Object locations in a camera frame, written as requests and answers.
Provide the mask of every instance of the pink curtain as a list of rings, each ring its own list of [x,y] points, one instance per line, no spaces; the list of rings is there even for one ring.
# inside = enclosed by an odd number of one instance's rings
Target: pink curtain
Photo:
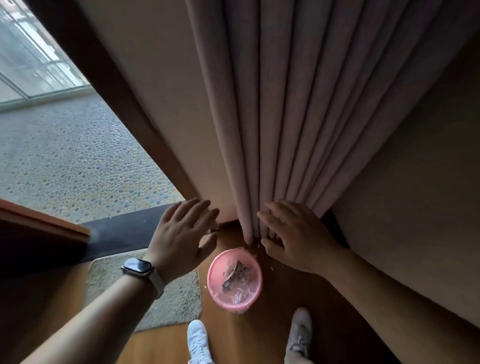
[[[247,241],[266,201],[321,216],[480,27],[476,0],[187,7]]]

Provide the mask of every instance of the plastic bowl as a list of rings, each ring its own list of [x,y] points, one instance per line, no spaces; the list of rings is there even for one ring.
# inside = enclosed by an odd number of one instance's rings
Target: plastic bowl
[[[245,301],[234,304],[231,297],[222,292],[222,284],[225,281],[223,273],[227,270],[227,265],[232,261],[241,261],[244,266],[251,269],[252,276],[249,280],[250,294]],[[226,250],[213,260],[207,275],[207,287],[210,295],[216,304],[225,308],[227,311],[242,314],[247,311],[256,301],[262,290],[262,270],[255,257],[245,249],[236,248]]]

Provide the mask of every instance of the door mat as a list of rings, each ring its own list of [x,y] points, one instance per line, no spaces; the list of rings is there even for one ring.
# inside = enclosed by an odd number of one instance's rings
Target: door mat
[[[141,249],[95,259],[88,269],[84,305],[91,303],[122,276],[120,267],[125,260],[142,258],[145,252],[146,249]],[[200,283],[197,270],[194,270],[165,287],[162,297],[153,302],[135,332],[191,322],[201,313]]]

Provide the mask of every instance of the glass window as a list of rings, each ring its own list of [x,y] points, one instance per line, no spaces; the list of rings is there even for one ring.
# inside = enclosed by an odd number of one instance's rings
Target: glass window
[[[0,103],[89,85],[21,0],[0,0]]]

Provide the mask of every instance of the pebble floor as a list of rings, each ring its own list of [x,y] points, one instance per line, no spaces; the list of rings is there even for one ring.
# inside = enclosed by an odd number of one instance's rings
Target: pebble floor
[[[98,95],[0,114],[0,198],[74,223],[183,200]]]

